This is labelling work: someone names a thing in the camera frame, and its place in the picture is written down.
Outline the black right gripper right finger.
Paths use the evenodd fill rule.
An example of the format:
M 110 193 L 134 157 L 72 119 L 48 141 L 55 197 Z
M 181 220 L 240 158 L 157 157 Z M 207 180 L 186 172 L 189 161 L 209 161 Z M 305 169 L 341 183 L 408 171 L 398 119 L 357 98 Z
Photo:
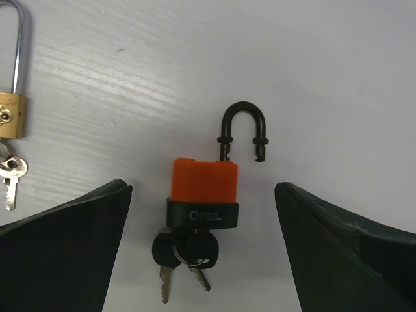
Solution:
M 414 311 L 415 235 L 288 182 L 276 209 L 302 311 Z

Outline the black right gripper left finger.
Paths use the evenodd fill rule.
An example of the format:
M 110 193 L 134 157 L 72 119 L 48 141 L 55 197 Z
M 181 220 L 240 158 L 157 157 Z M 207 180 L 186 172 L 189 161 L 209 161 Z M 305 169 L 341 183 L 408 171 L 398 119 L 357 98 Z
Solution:
M 133 188 L 115 179 L 1 226 L 2 311 L 102 311 Z

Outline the orange black Opel padlock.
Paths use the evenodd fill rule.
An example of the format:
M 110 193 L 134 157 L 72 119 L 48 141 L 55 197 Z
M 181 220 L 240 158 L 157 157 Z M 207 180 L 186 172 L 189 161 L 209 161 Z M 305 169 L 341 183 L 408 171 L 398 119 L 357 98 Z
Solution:
M 236 114 L 245 112 L 255 122 L 256 161 L 265 161 L 268 144 L 266 121 L 261 110 L 253 103 L 240 101 L 225 111 L 218 161 L 197 161 L 178 158 L 173 163 L 172 186 L 167 199 L 166 225 L 170 228 L 191 230 L 231 229 L 237 227 L 238 166 L 230 161 L 231 126 Z

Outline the small silver brass-lock keys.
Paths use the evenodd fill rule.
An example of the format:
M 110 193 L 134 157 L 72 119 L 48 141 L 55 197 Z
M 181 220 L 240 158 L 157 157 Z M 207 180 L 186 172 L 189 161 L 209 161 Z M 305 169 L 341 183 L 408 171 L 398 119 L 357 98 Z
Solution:
M 17 184 L 27 171 L 27 162 L 17 155 L 11 155 L 9 148 L 1 142 L 1 178 L 7 187 L 6 210 L 13 211 L 16 208 Z

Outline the brass long-shackle padlock right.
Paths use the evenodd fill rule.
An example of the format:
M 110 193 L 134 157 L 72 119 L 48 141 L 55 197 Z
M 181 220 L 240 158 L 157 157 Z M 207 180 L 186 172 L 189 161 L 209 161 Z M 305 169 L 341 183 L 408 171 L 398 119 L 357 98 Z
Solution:
M 11 87 L 8 92 L 1 92 L 1 138 L 20 139 L 25 136 L 27 97 L 24 91 L 31 52 L 32 19 L 21 1 L 1 1 L 1 6 L 14 8 L 18 15 Z

